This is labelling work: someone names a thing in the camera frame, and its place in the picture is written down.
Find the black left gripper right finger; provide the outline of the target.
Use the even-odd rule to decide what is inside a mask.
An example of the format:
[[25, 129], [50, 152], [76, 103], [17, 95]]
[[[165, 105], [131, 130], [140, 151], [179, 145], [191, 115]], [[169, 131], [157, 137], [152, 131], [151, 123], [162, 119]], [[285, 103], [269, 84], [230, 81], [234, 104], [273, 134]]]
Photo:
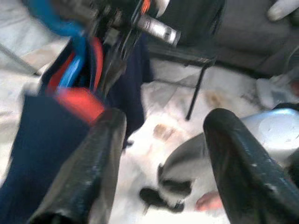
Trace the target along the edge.
[[234, 113], [212, 110], [203, 129], [230, 223], [298, 223], [299, 189]]

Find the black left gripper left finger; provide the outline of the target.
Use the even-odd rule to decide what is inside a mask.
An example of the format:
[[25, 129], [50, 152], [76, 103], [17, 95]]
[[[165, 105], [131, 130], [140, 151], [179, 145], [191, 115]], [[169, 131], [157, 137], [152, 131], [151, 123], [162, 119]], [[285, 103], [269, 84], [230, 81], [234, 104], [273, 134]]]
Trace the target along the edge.
[[104, 111], [61, 166], [29, 224], [107, 224], [118, 181], [126, 116]]

